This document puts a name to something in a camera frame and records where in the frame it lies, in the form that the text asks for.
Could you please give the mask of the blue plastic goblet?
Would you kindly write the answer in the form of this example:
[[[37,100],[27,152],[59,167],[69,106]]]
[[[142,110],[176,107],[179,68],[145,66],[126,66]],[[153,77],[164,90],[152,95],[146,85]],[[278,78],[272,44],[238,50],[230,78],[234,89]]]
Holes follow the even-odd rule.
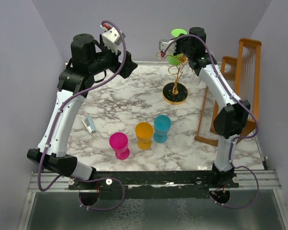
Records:
[[[171,128],[171,119],[166,115],[158,115],[154,120],[154,141],[165,143],[168,138],[168,132]]]

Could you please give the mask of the orange plastic goblet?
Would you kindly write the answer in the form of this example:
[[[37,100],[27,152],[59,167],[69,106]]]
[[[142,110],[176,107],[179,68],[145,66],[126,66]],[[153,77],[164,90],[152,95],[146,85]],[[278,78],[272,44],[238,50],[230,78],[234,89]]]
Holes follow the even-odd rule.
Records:
[[[154,134],[154,129],[148,122],[140,122],[135,127],[135,134],[137,137],[137,146],[141,150],[148,150],[152,141],[151,138]]]

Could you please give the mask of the pink plastic goblet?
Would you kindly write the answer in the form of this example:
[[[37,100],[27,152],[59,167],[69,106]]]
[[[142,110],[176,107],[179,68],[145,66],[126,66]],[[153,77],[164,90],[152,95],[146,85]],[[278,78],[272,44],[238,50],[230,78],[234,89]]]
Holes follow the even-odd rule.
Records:
[[[109,144],[115,151],[117,159],[125,160],[129,157],[129,139],[124,133],[116,132],[112,134],[109,138]]]

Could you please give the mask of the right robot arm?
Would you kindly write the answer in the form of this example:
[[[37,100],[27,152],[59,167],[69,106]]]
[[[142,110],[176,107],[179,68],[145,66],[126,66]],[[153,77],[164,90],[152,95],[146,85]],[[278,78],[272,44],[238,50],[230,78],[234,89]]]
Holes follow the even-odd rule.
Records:
[[[215,187],[222,187],[234,176],[231,155],[247,123],[251,105],[241,100],[226,82],[205,42],[205,30],[192,27],[188,35],[177,38],[175,53],[187,57],[190,68],[206,83],[218,104],[214,119],[218,148],[211,182]]]

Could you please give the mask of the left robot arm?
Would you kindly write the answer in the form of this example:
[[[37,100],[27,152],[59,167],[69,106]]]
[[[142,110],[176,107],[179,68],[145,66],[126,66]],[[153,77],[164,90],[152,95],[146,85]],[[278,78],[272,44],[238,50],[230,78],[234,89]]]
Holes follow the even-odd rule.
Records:
[[[80,184],[91,189],[96,185],[95,168],[87,166],[67,154],[67,143],[76,115],[87,97],[87,89],[105,83],[95,75],[108,69],[123,78],[130,76],[137,64],[127,50],[123,60],[119,44],[124,44],[124,33],[104,32],[97,41],[90,34],[78,34],[71,43],[72,57],[60,74],[54,111],[44,137],[35,149],[29,149],[27,158],[39,169],[56,172],[61,176],[80,179]]]

